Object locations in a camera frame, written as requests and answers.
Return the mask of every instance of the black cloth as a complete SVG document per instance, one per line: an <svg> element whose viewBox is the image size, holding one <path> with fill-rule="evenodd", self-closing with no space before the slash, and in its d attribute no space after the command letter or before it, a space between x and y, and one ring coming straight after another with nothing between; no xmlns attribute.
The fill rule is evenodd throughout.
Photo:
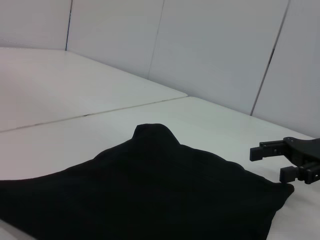
<svg viewBox="0 0 320 240"><path fill-rule="evenodd" d="M0 218L39 240L265 240L293 191L144 124L93 160L0 181Z"/></svg>

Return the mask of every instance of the crumpled black towel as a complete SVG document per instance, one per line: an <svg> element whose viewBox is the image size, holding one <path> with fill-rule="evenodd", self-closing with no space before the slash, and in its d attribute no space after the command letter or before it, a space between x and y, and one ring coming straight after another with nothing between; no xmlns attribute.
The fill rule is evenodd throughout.
<svg viewBox="0 0 320 240"><path fill-rule="evenodd" d="M144 124L93 160L0 181L0 219L39 240L265 240L293 191Z"/></svg>

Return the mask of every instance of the white table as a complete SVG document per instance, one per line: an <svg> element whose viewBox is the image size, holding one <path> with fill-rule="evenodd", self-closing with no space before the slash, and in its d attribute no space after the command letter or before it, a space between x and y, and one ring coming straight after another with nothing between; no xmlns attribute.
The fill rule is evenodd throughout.
<svg viewBox="0 0 320 240"><path fill-rule="evenodd" d="M0 48L0 132L186 96L71 52Z"/></svg>
<svg viewBox="0 0 320 240"><path fill-rule="evenodd" d="M274 182L279 181L280 168L290 162L283 156L250 162L250 148L288 136L311 139L187 97L1 133L0 178L39 177L83 163L130 139L136 126L144 123L164 124L181 144L218 154ZM295 192L274 217L268 240L319 239L320 182L306 185L295 181L293 185ZM7 224L2 227L18 240L25 240Z"/></svg>

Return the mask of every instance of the robotic arm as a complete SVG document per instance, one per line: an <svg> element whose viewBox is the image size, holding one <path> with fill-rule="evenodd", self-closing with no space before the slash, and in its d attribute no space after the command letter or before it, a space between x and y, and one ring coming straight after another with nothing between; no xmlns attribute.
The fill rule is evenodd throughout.
<svg viewBox="0 0 320 240"><path fill-rule="evenodd" d="M281 168L280 182L289 183L296 179L306 184L320 180L320 138L301 140L285 137L280 141L260 142L250 149L250 161L284 155L294 166Z"/></svg>

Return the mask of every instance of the white wall panel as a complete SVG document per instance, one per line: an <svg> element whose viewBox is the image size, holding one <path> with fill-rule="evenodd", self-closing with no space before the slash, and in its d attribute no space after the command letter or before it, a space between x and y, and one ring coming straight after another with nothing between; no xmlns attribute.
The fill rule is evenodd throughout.
<svg viewBox="0 0 320 240"><path fill-rule="evenodd" d="M147 78L163 0L75 0L68 50Z"/></svg>
<svg viewBox="0 0 320 240"><path fill-rule="evenodd" d="M320 138L320 1L292 0L253 115Z"/></svg>
<svg viewBox="0 0 320 240"><path fill-rule="evenodd" d="M64 49L71 0L0 0L0 47Z"/></svg>
<svg viewBox="0 0 320 240"><path fill-rule="evenodd" d="M287 0L165 0L149 79L249 114Z"/></svg>

